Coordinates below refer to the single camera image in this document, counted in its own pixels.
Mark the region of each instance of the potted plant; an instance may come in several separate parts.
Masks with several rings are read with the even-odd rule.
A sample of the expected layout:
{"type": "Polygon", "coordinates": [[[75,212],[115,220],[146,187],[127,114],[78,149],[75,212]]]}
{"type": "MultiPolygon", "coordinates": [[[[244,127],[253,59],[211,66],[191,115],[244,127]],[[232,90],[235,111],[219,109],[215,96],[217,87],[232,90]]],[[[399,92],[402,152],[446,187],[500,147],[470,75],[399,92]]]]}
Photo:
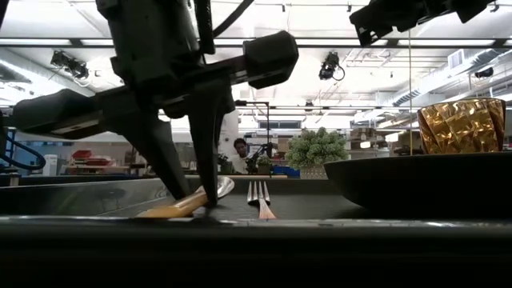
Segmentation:
{"type": "Polygon", "coordinates": [[[336,131],[327,133],[324,127],[318,132],[304,129],[300,136],[290,140],[285,157],[290,167],[301,171],[301,179],[327,179],[323,164],[347,160],[345,143],[336,131]]]}
{"type": "Polygon", "coordinates": [[[272,161],[269,159],[268,156],[260,156],[256,161],[256,164],[258,164],[258,174],[270,174],[270,167],[272,166],[272,161]]]}

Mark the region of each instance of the silver fork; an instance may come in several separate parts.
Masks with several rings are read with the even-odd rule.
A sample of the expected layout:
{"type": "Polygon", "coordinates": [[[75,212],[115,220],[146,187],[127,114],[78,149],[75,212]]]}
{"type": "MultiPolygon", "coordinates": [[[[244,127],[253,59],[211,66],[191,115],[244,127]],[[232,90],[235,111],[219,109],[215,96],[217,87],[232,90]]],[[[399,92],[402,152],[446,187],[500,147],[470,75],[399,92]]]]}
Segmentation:
{"type": "Polygon", "coordinates": [[[269,190],[266,188],[266,182],[249,182],[249,191],[247,192],[247,204],[259,205],[260,219],[276,219],[275,215],[269,208],[270,196],[269,190]]]}

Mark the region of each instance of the ceiling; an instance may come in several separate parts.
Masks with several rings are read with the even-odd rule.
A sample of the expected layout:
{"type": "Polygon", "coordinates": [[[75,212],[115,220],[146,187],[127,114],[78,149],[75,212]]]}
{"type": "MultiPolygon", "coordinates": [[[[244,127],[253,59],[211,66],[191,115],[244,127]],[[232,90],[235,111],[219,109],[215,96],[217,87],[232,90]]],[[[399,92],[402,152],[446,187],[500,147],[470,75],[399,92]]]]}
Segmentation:
{"type": "MultiPolygon", "coordinates": [[[[214,26],[223,21],[239,0],[212,0],[214,26]]],[[[369,0],[349,1],[352,12],[369,0]]],[[[341,0],[255,0],[254,4],[232,25],[221,38],[253,38],[287,30],[295,37],[304,38],[356,38],[347,12],[348,1],[341,0]]],[[[411,30],[414,38],[510,38],[512,26],[507,23],[512,15],[512,1],[497,1],[500,9],[490,12],[489,7],[467,24],[461,24],[456,14],[450,14],[411,30]]],[[[408,33],[393,32],[389,37],[407,38],[408,33]]],[[[110,38],[106,20],[97,12],[94,0],[10,0],[0,38],[110,38]]],[[[7,48],[10,51],[56,71],[50,65],[55,50],[87,62],[91,76],[80,86],[94,92],[122,85],[112,71],[110,57],[114,50],[83,48],[7,48]]],[[[301,48],[300,58],[290,79],[280,85],[262,90],[251,90],[248,85],[234,87],[234,97],[269,101],[272,105],[304,105],[306,100],[322,106],[375,106],[386,102],[386,97],[414,85],[428,73],[447,63],[455,49],[336,49],[346,77],[341,82],[320,81],[318,70],[328,52],[327,48],[301,48]]],[[[242,54],[240,48],[218,48],[217,54],[207,56],[207,62],[232,58],[242,54]]],[[[500,60],[502,75],[507,75],[509,58],[500,60]]],[[[442,98],[465,92],[482,81],[456,77],[449,84],[433,91],[442,98]]]]}

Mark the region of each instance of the black hair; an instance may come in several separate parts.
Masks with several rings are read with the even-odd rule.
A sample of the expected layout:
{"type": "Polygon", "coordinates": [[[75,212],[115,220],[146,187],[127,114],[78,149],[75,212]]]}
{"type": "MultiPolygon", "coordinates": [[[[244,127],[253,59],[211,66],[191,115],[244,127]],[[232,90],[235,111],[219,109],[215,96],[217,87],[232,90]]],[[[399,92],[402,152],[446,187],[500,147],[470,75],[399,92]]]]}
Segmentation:
{"type": "Polygon", "coordinates": [[[237,144],[240,144],[240,143],[247,146],[246,140],[244,140],[242,138],[238,138],[238,139],[234,140],[233,147],[236,148],[237,144]]]}

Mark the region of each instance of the person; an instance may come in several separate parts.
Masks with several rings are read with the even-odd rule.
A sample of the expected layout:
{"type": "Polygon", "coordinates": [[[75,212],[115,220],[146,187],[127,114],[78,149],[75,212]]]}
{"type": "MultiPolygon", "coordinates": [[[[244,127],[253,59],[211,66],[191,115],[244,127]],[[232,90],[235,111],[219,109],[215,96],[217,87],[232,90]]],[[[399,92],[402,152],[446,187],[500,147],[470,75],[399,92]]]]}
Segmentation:
{"type": "Polygon", "coordinates": [[[238,174],[248,174],[247,171],[247,143],[244,139],[238,138],[234,140],[234,148],[237,151],[236,155],[229,158],[229,161],[233,165],[234,172],[238,174]]]}

